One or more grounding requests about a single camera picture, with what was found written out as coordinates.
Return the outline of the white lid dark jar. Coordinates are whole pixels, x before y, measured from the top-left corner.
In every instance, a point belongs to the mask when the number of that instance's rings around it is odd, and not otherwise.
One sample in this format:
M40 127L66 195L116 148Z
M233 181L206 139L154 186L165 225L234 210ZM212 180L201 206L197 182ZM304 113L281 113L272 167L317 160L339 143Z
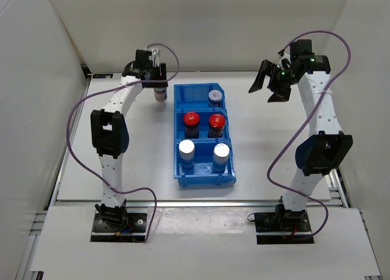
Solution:
M219 90L211 90L208 93L208 106L209 107L220 107L222 102L223 94Z
M154 98L157 102L165 102L167 100L167 87L154 88Z

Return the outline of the red lid sauce jar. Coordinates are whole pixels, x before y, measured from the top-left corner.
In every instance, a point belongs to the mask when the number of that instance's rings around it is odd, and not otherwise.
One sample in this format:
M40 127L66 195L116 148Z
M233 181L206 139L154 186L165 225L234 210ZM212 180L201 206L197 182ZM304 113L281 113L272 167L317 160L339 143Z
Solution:
M196 112L187 112L183 116L183 123L185 125L186 138L198 138L200 116Z
M208 137L209 138L222 138L223 130L225 128L226 119L220 113L212 114L208 120L209 130Z

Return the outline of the silver lid peppercorn jar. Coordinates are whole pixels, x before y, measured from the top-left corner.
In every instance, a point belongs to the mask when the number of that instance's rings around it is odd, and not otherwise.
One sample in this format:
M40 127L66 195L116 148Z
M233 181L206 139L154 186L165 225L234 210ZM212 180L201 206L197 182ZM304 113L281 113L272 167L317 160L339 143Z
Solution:
M184 169L194 166L195 145L191 140L182 140L179 143L180 164Z
M230 156L230 148L225 143L218 143L213 150L213 171L223 173Z

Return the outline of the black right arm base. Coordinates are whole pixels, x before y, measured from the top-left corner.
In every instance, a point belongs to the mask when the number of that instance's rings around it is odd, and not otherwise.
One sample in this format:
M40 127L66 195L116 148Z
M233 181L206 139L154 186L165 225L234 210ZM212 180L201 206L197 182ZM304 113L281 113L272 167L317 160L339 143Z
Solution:
M255 224L257 245L313 244L307 211L286 210L278 204L273 212L255 212L247 216Z

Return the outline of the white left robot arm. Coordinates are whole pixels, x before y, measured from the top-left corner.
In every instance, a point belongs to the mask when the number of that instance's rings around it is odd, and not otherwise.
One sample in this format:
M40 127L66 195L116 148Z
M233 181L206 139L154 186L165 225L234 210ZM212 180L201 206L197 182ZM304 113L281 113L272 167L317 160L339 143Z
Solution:
M135 60L125 66L120 84L128 85L137 79L166 79L166 64L160 61L158 48L136 50ZM99 156L105 180L101 203L95 208L101 220L114 231L122 231L128 223L126 198L122 194L122 159L130 142L125 117L135 98L148 87L154 90L156 101L166 101L166 82L136 84L116 91L101 110L93 110L90 115L92 145Z

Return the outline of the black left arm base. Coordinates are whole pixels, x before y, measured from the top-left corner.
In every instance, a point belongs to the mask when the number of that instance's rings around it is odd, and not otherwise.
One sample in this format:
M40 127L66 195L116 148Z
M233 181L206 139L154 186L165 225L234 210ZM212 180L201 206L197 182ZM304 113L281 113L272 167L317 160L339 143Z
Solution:
M147 235L148 219L146 209L130 209L123 224L114 226L103 220L100 213L95 211L90 242L143 243Z

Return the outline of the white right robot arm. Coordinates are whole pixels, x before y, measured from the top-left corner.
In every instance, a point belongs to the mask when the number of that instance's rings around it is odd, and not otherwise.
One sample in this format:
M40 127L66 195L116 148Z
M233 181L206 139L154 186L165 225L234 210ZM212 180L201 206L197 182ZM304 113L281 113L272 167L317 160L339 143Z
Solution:
M307 201L317 184L339 166L352 147L353 138L343 132L332 95L326 88L330 80L327 56L303 53L285 55L279 63L263 60L249 91L262 89L267 77L268 89L272 92L268 101L288 101L291 87L296 85L308 119L308 138L295 153L297 171L289 190L275 208L275 227L287 231L303 218Z

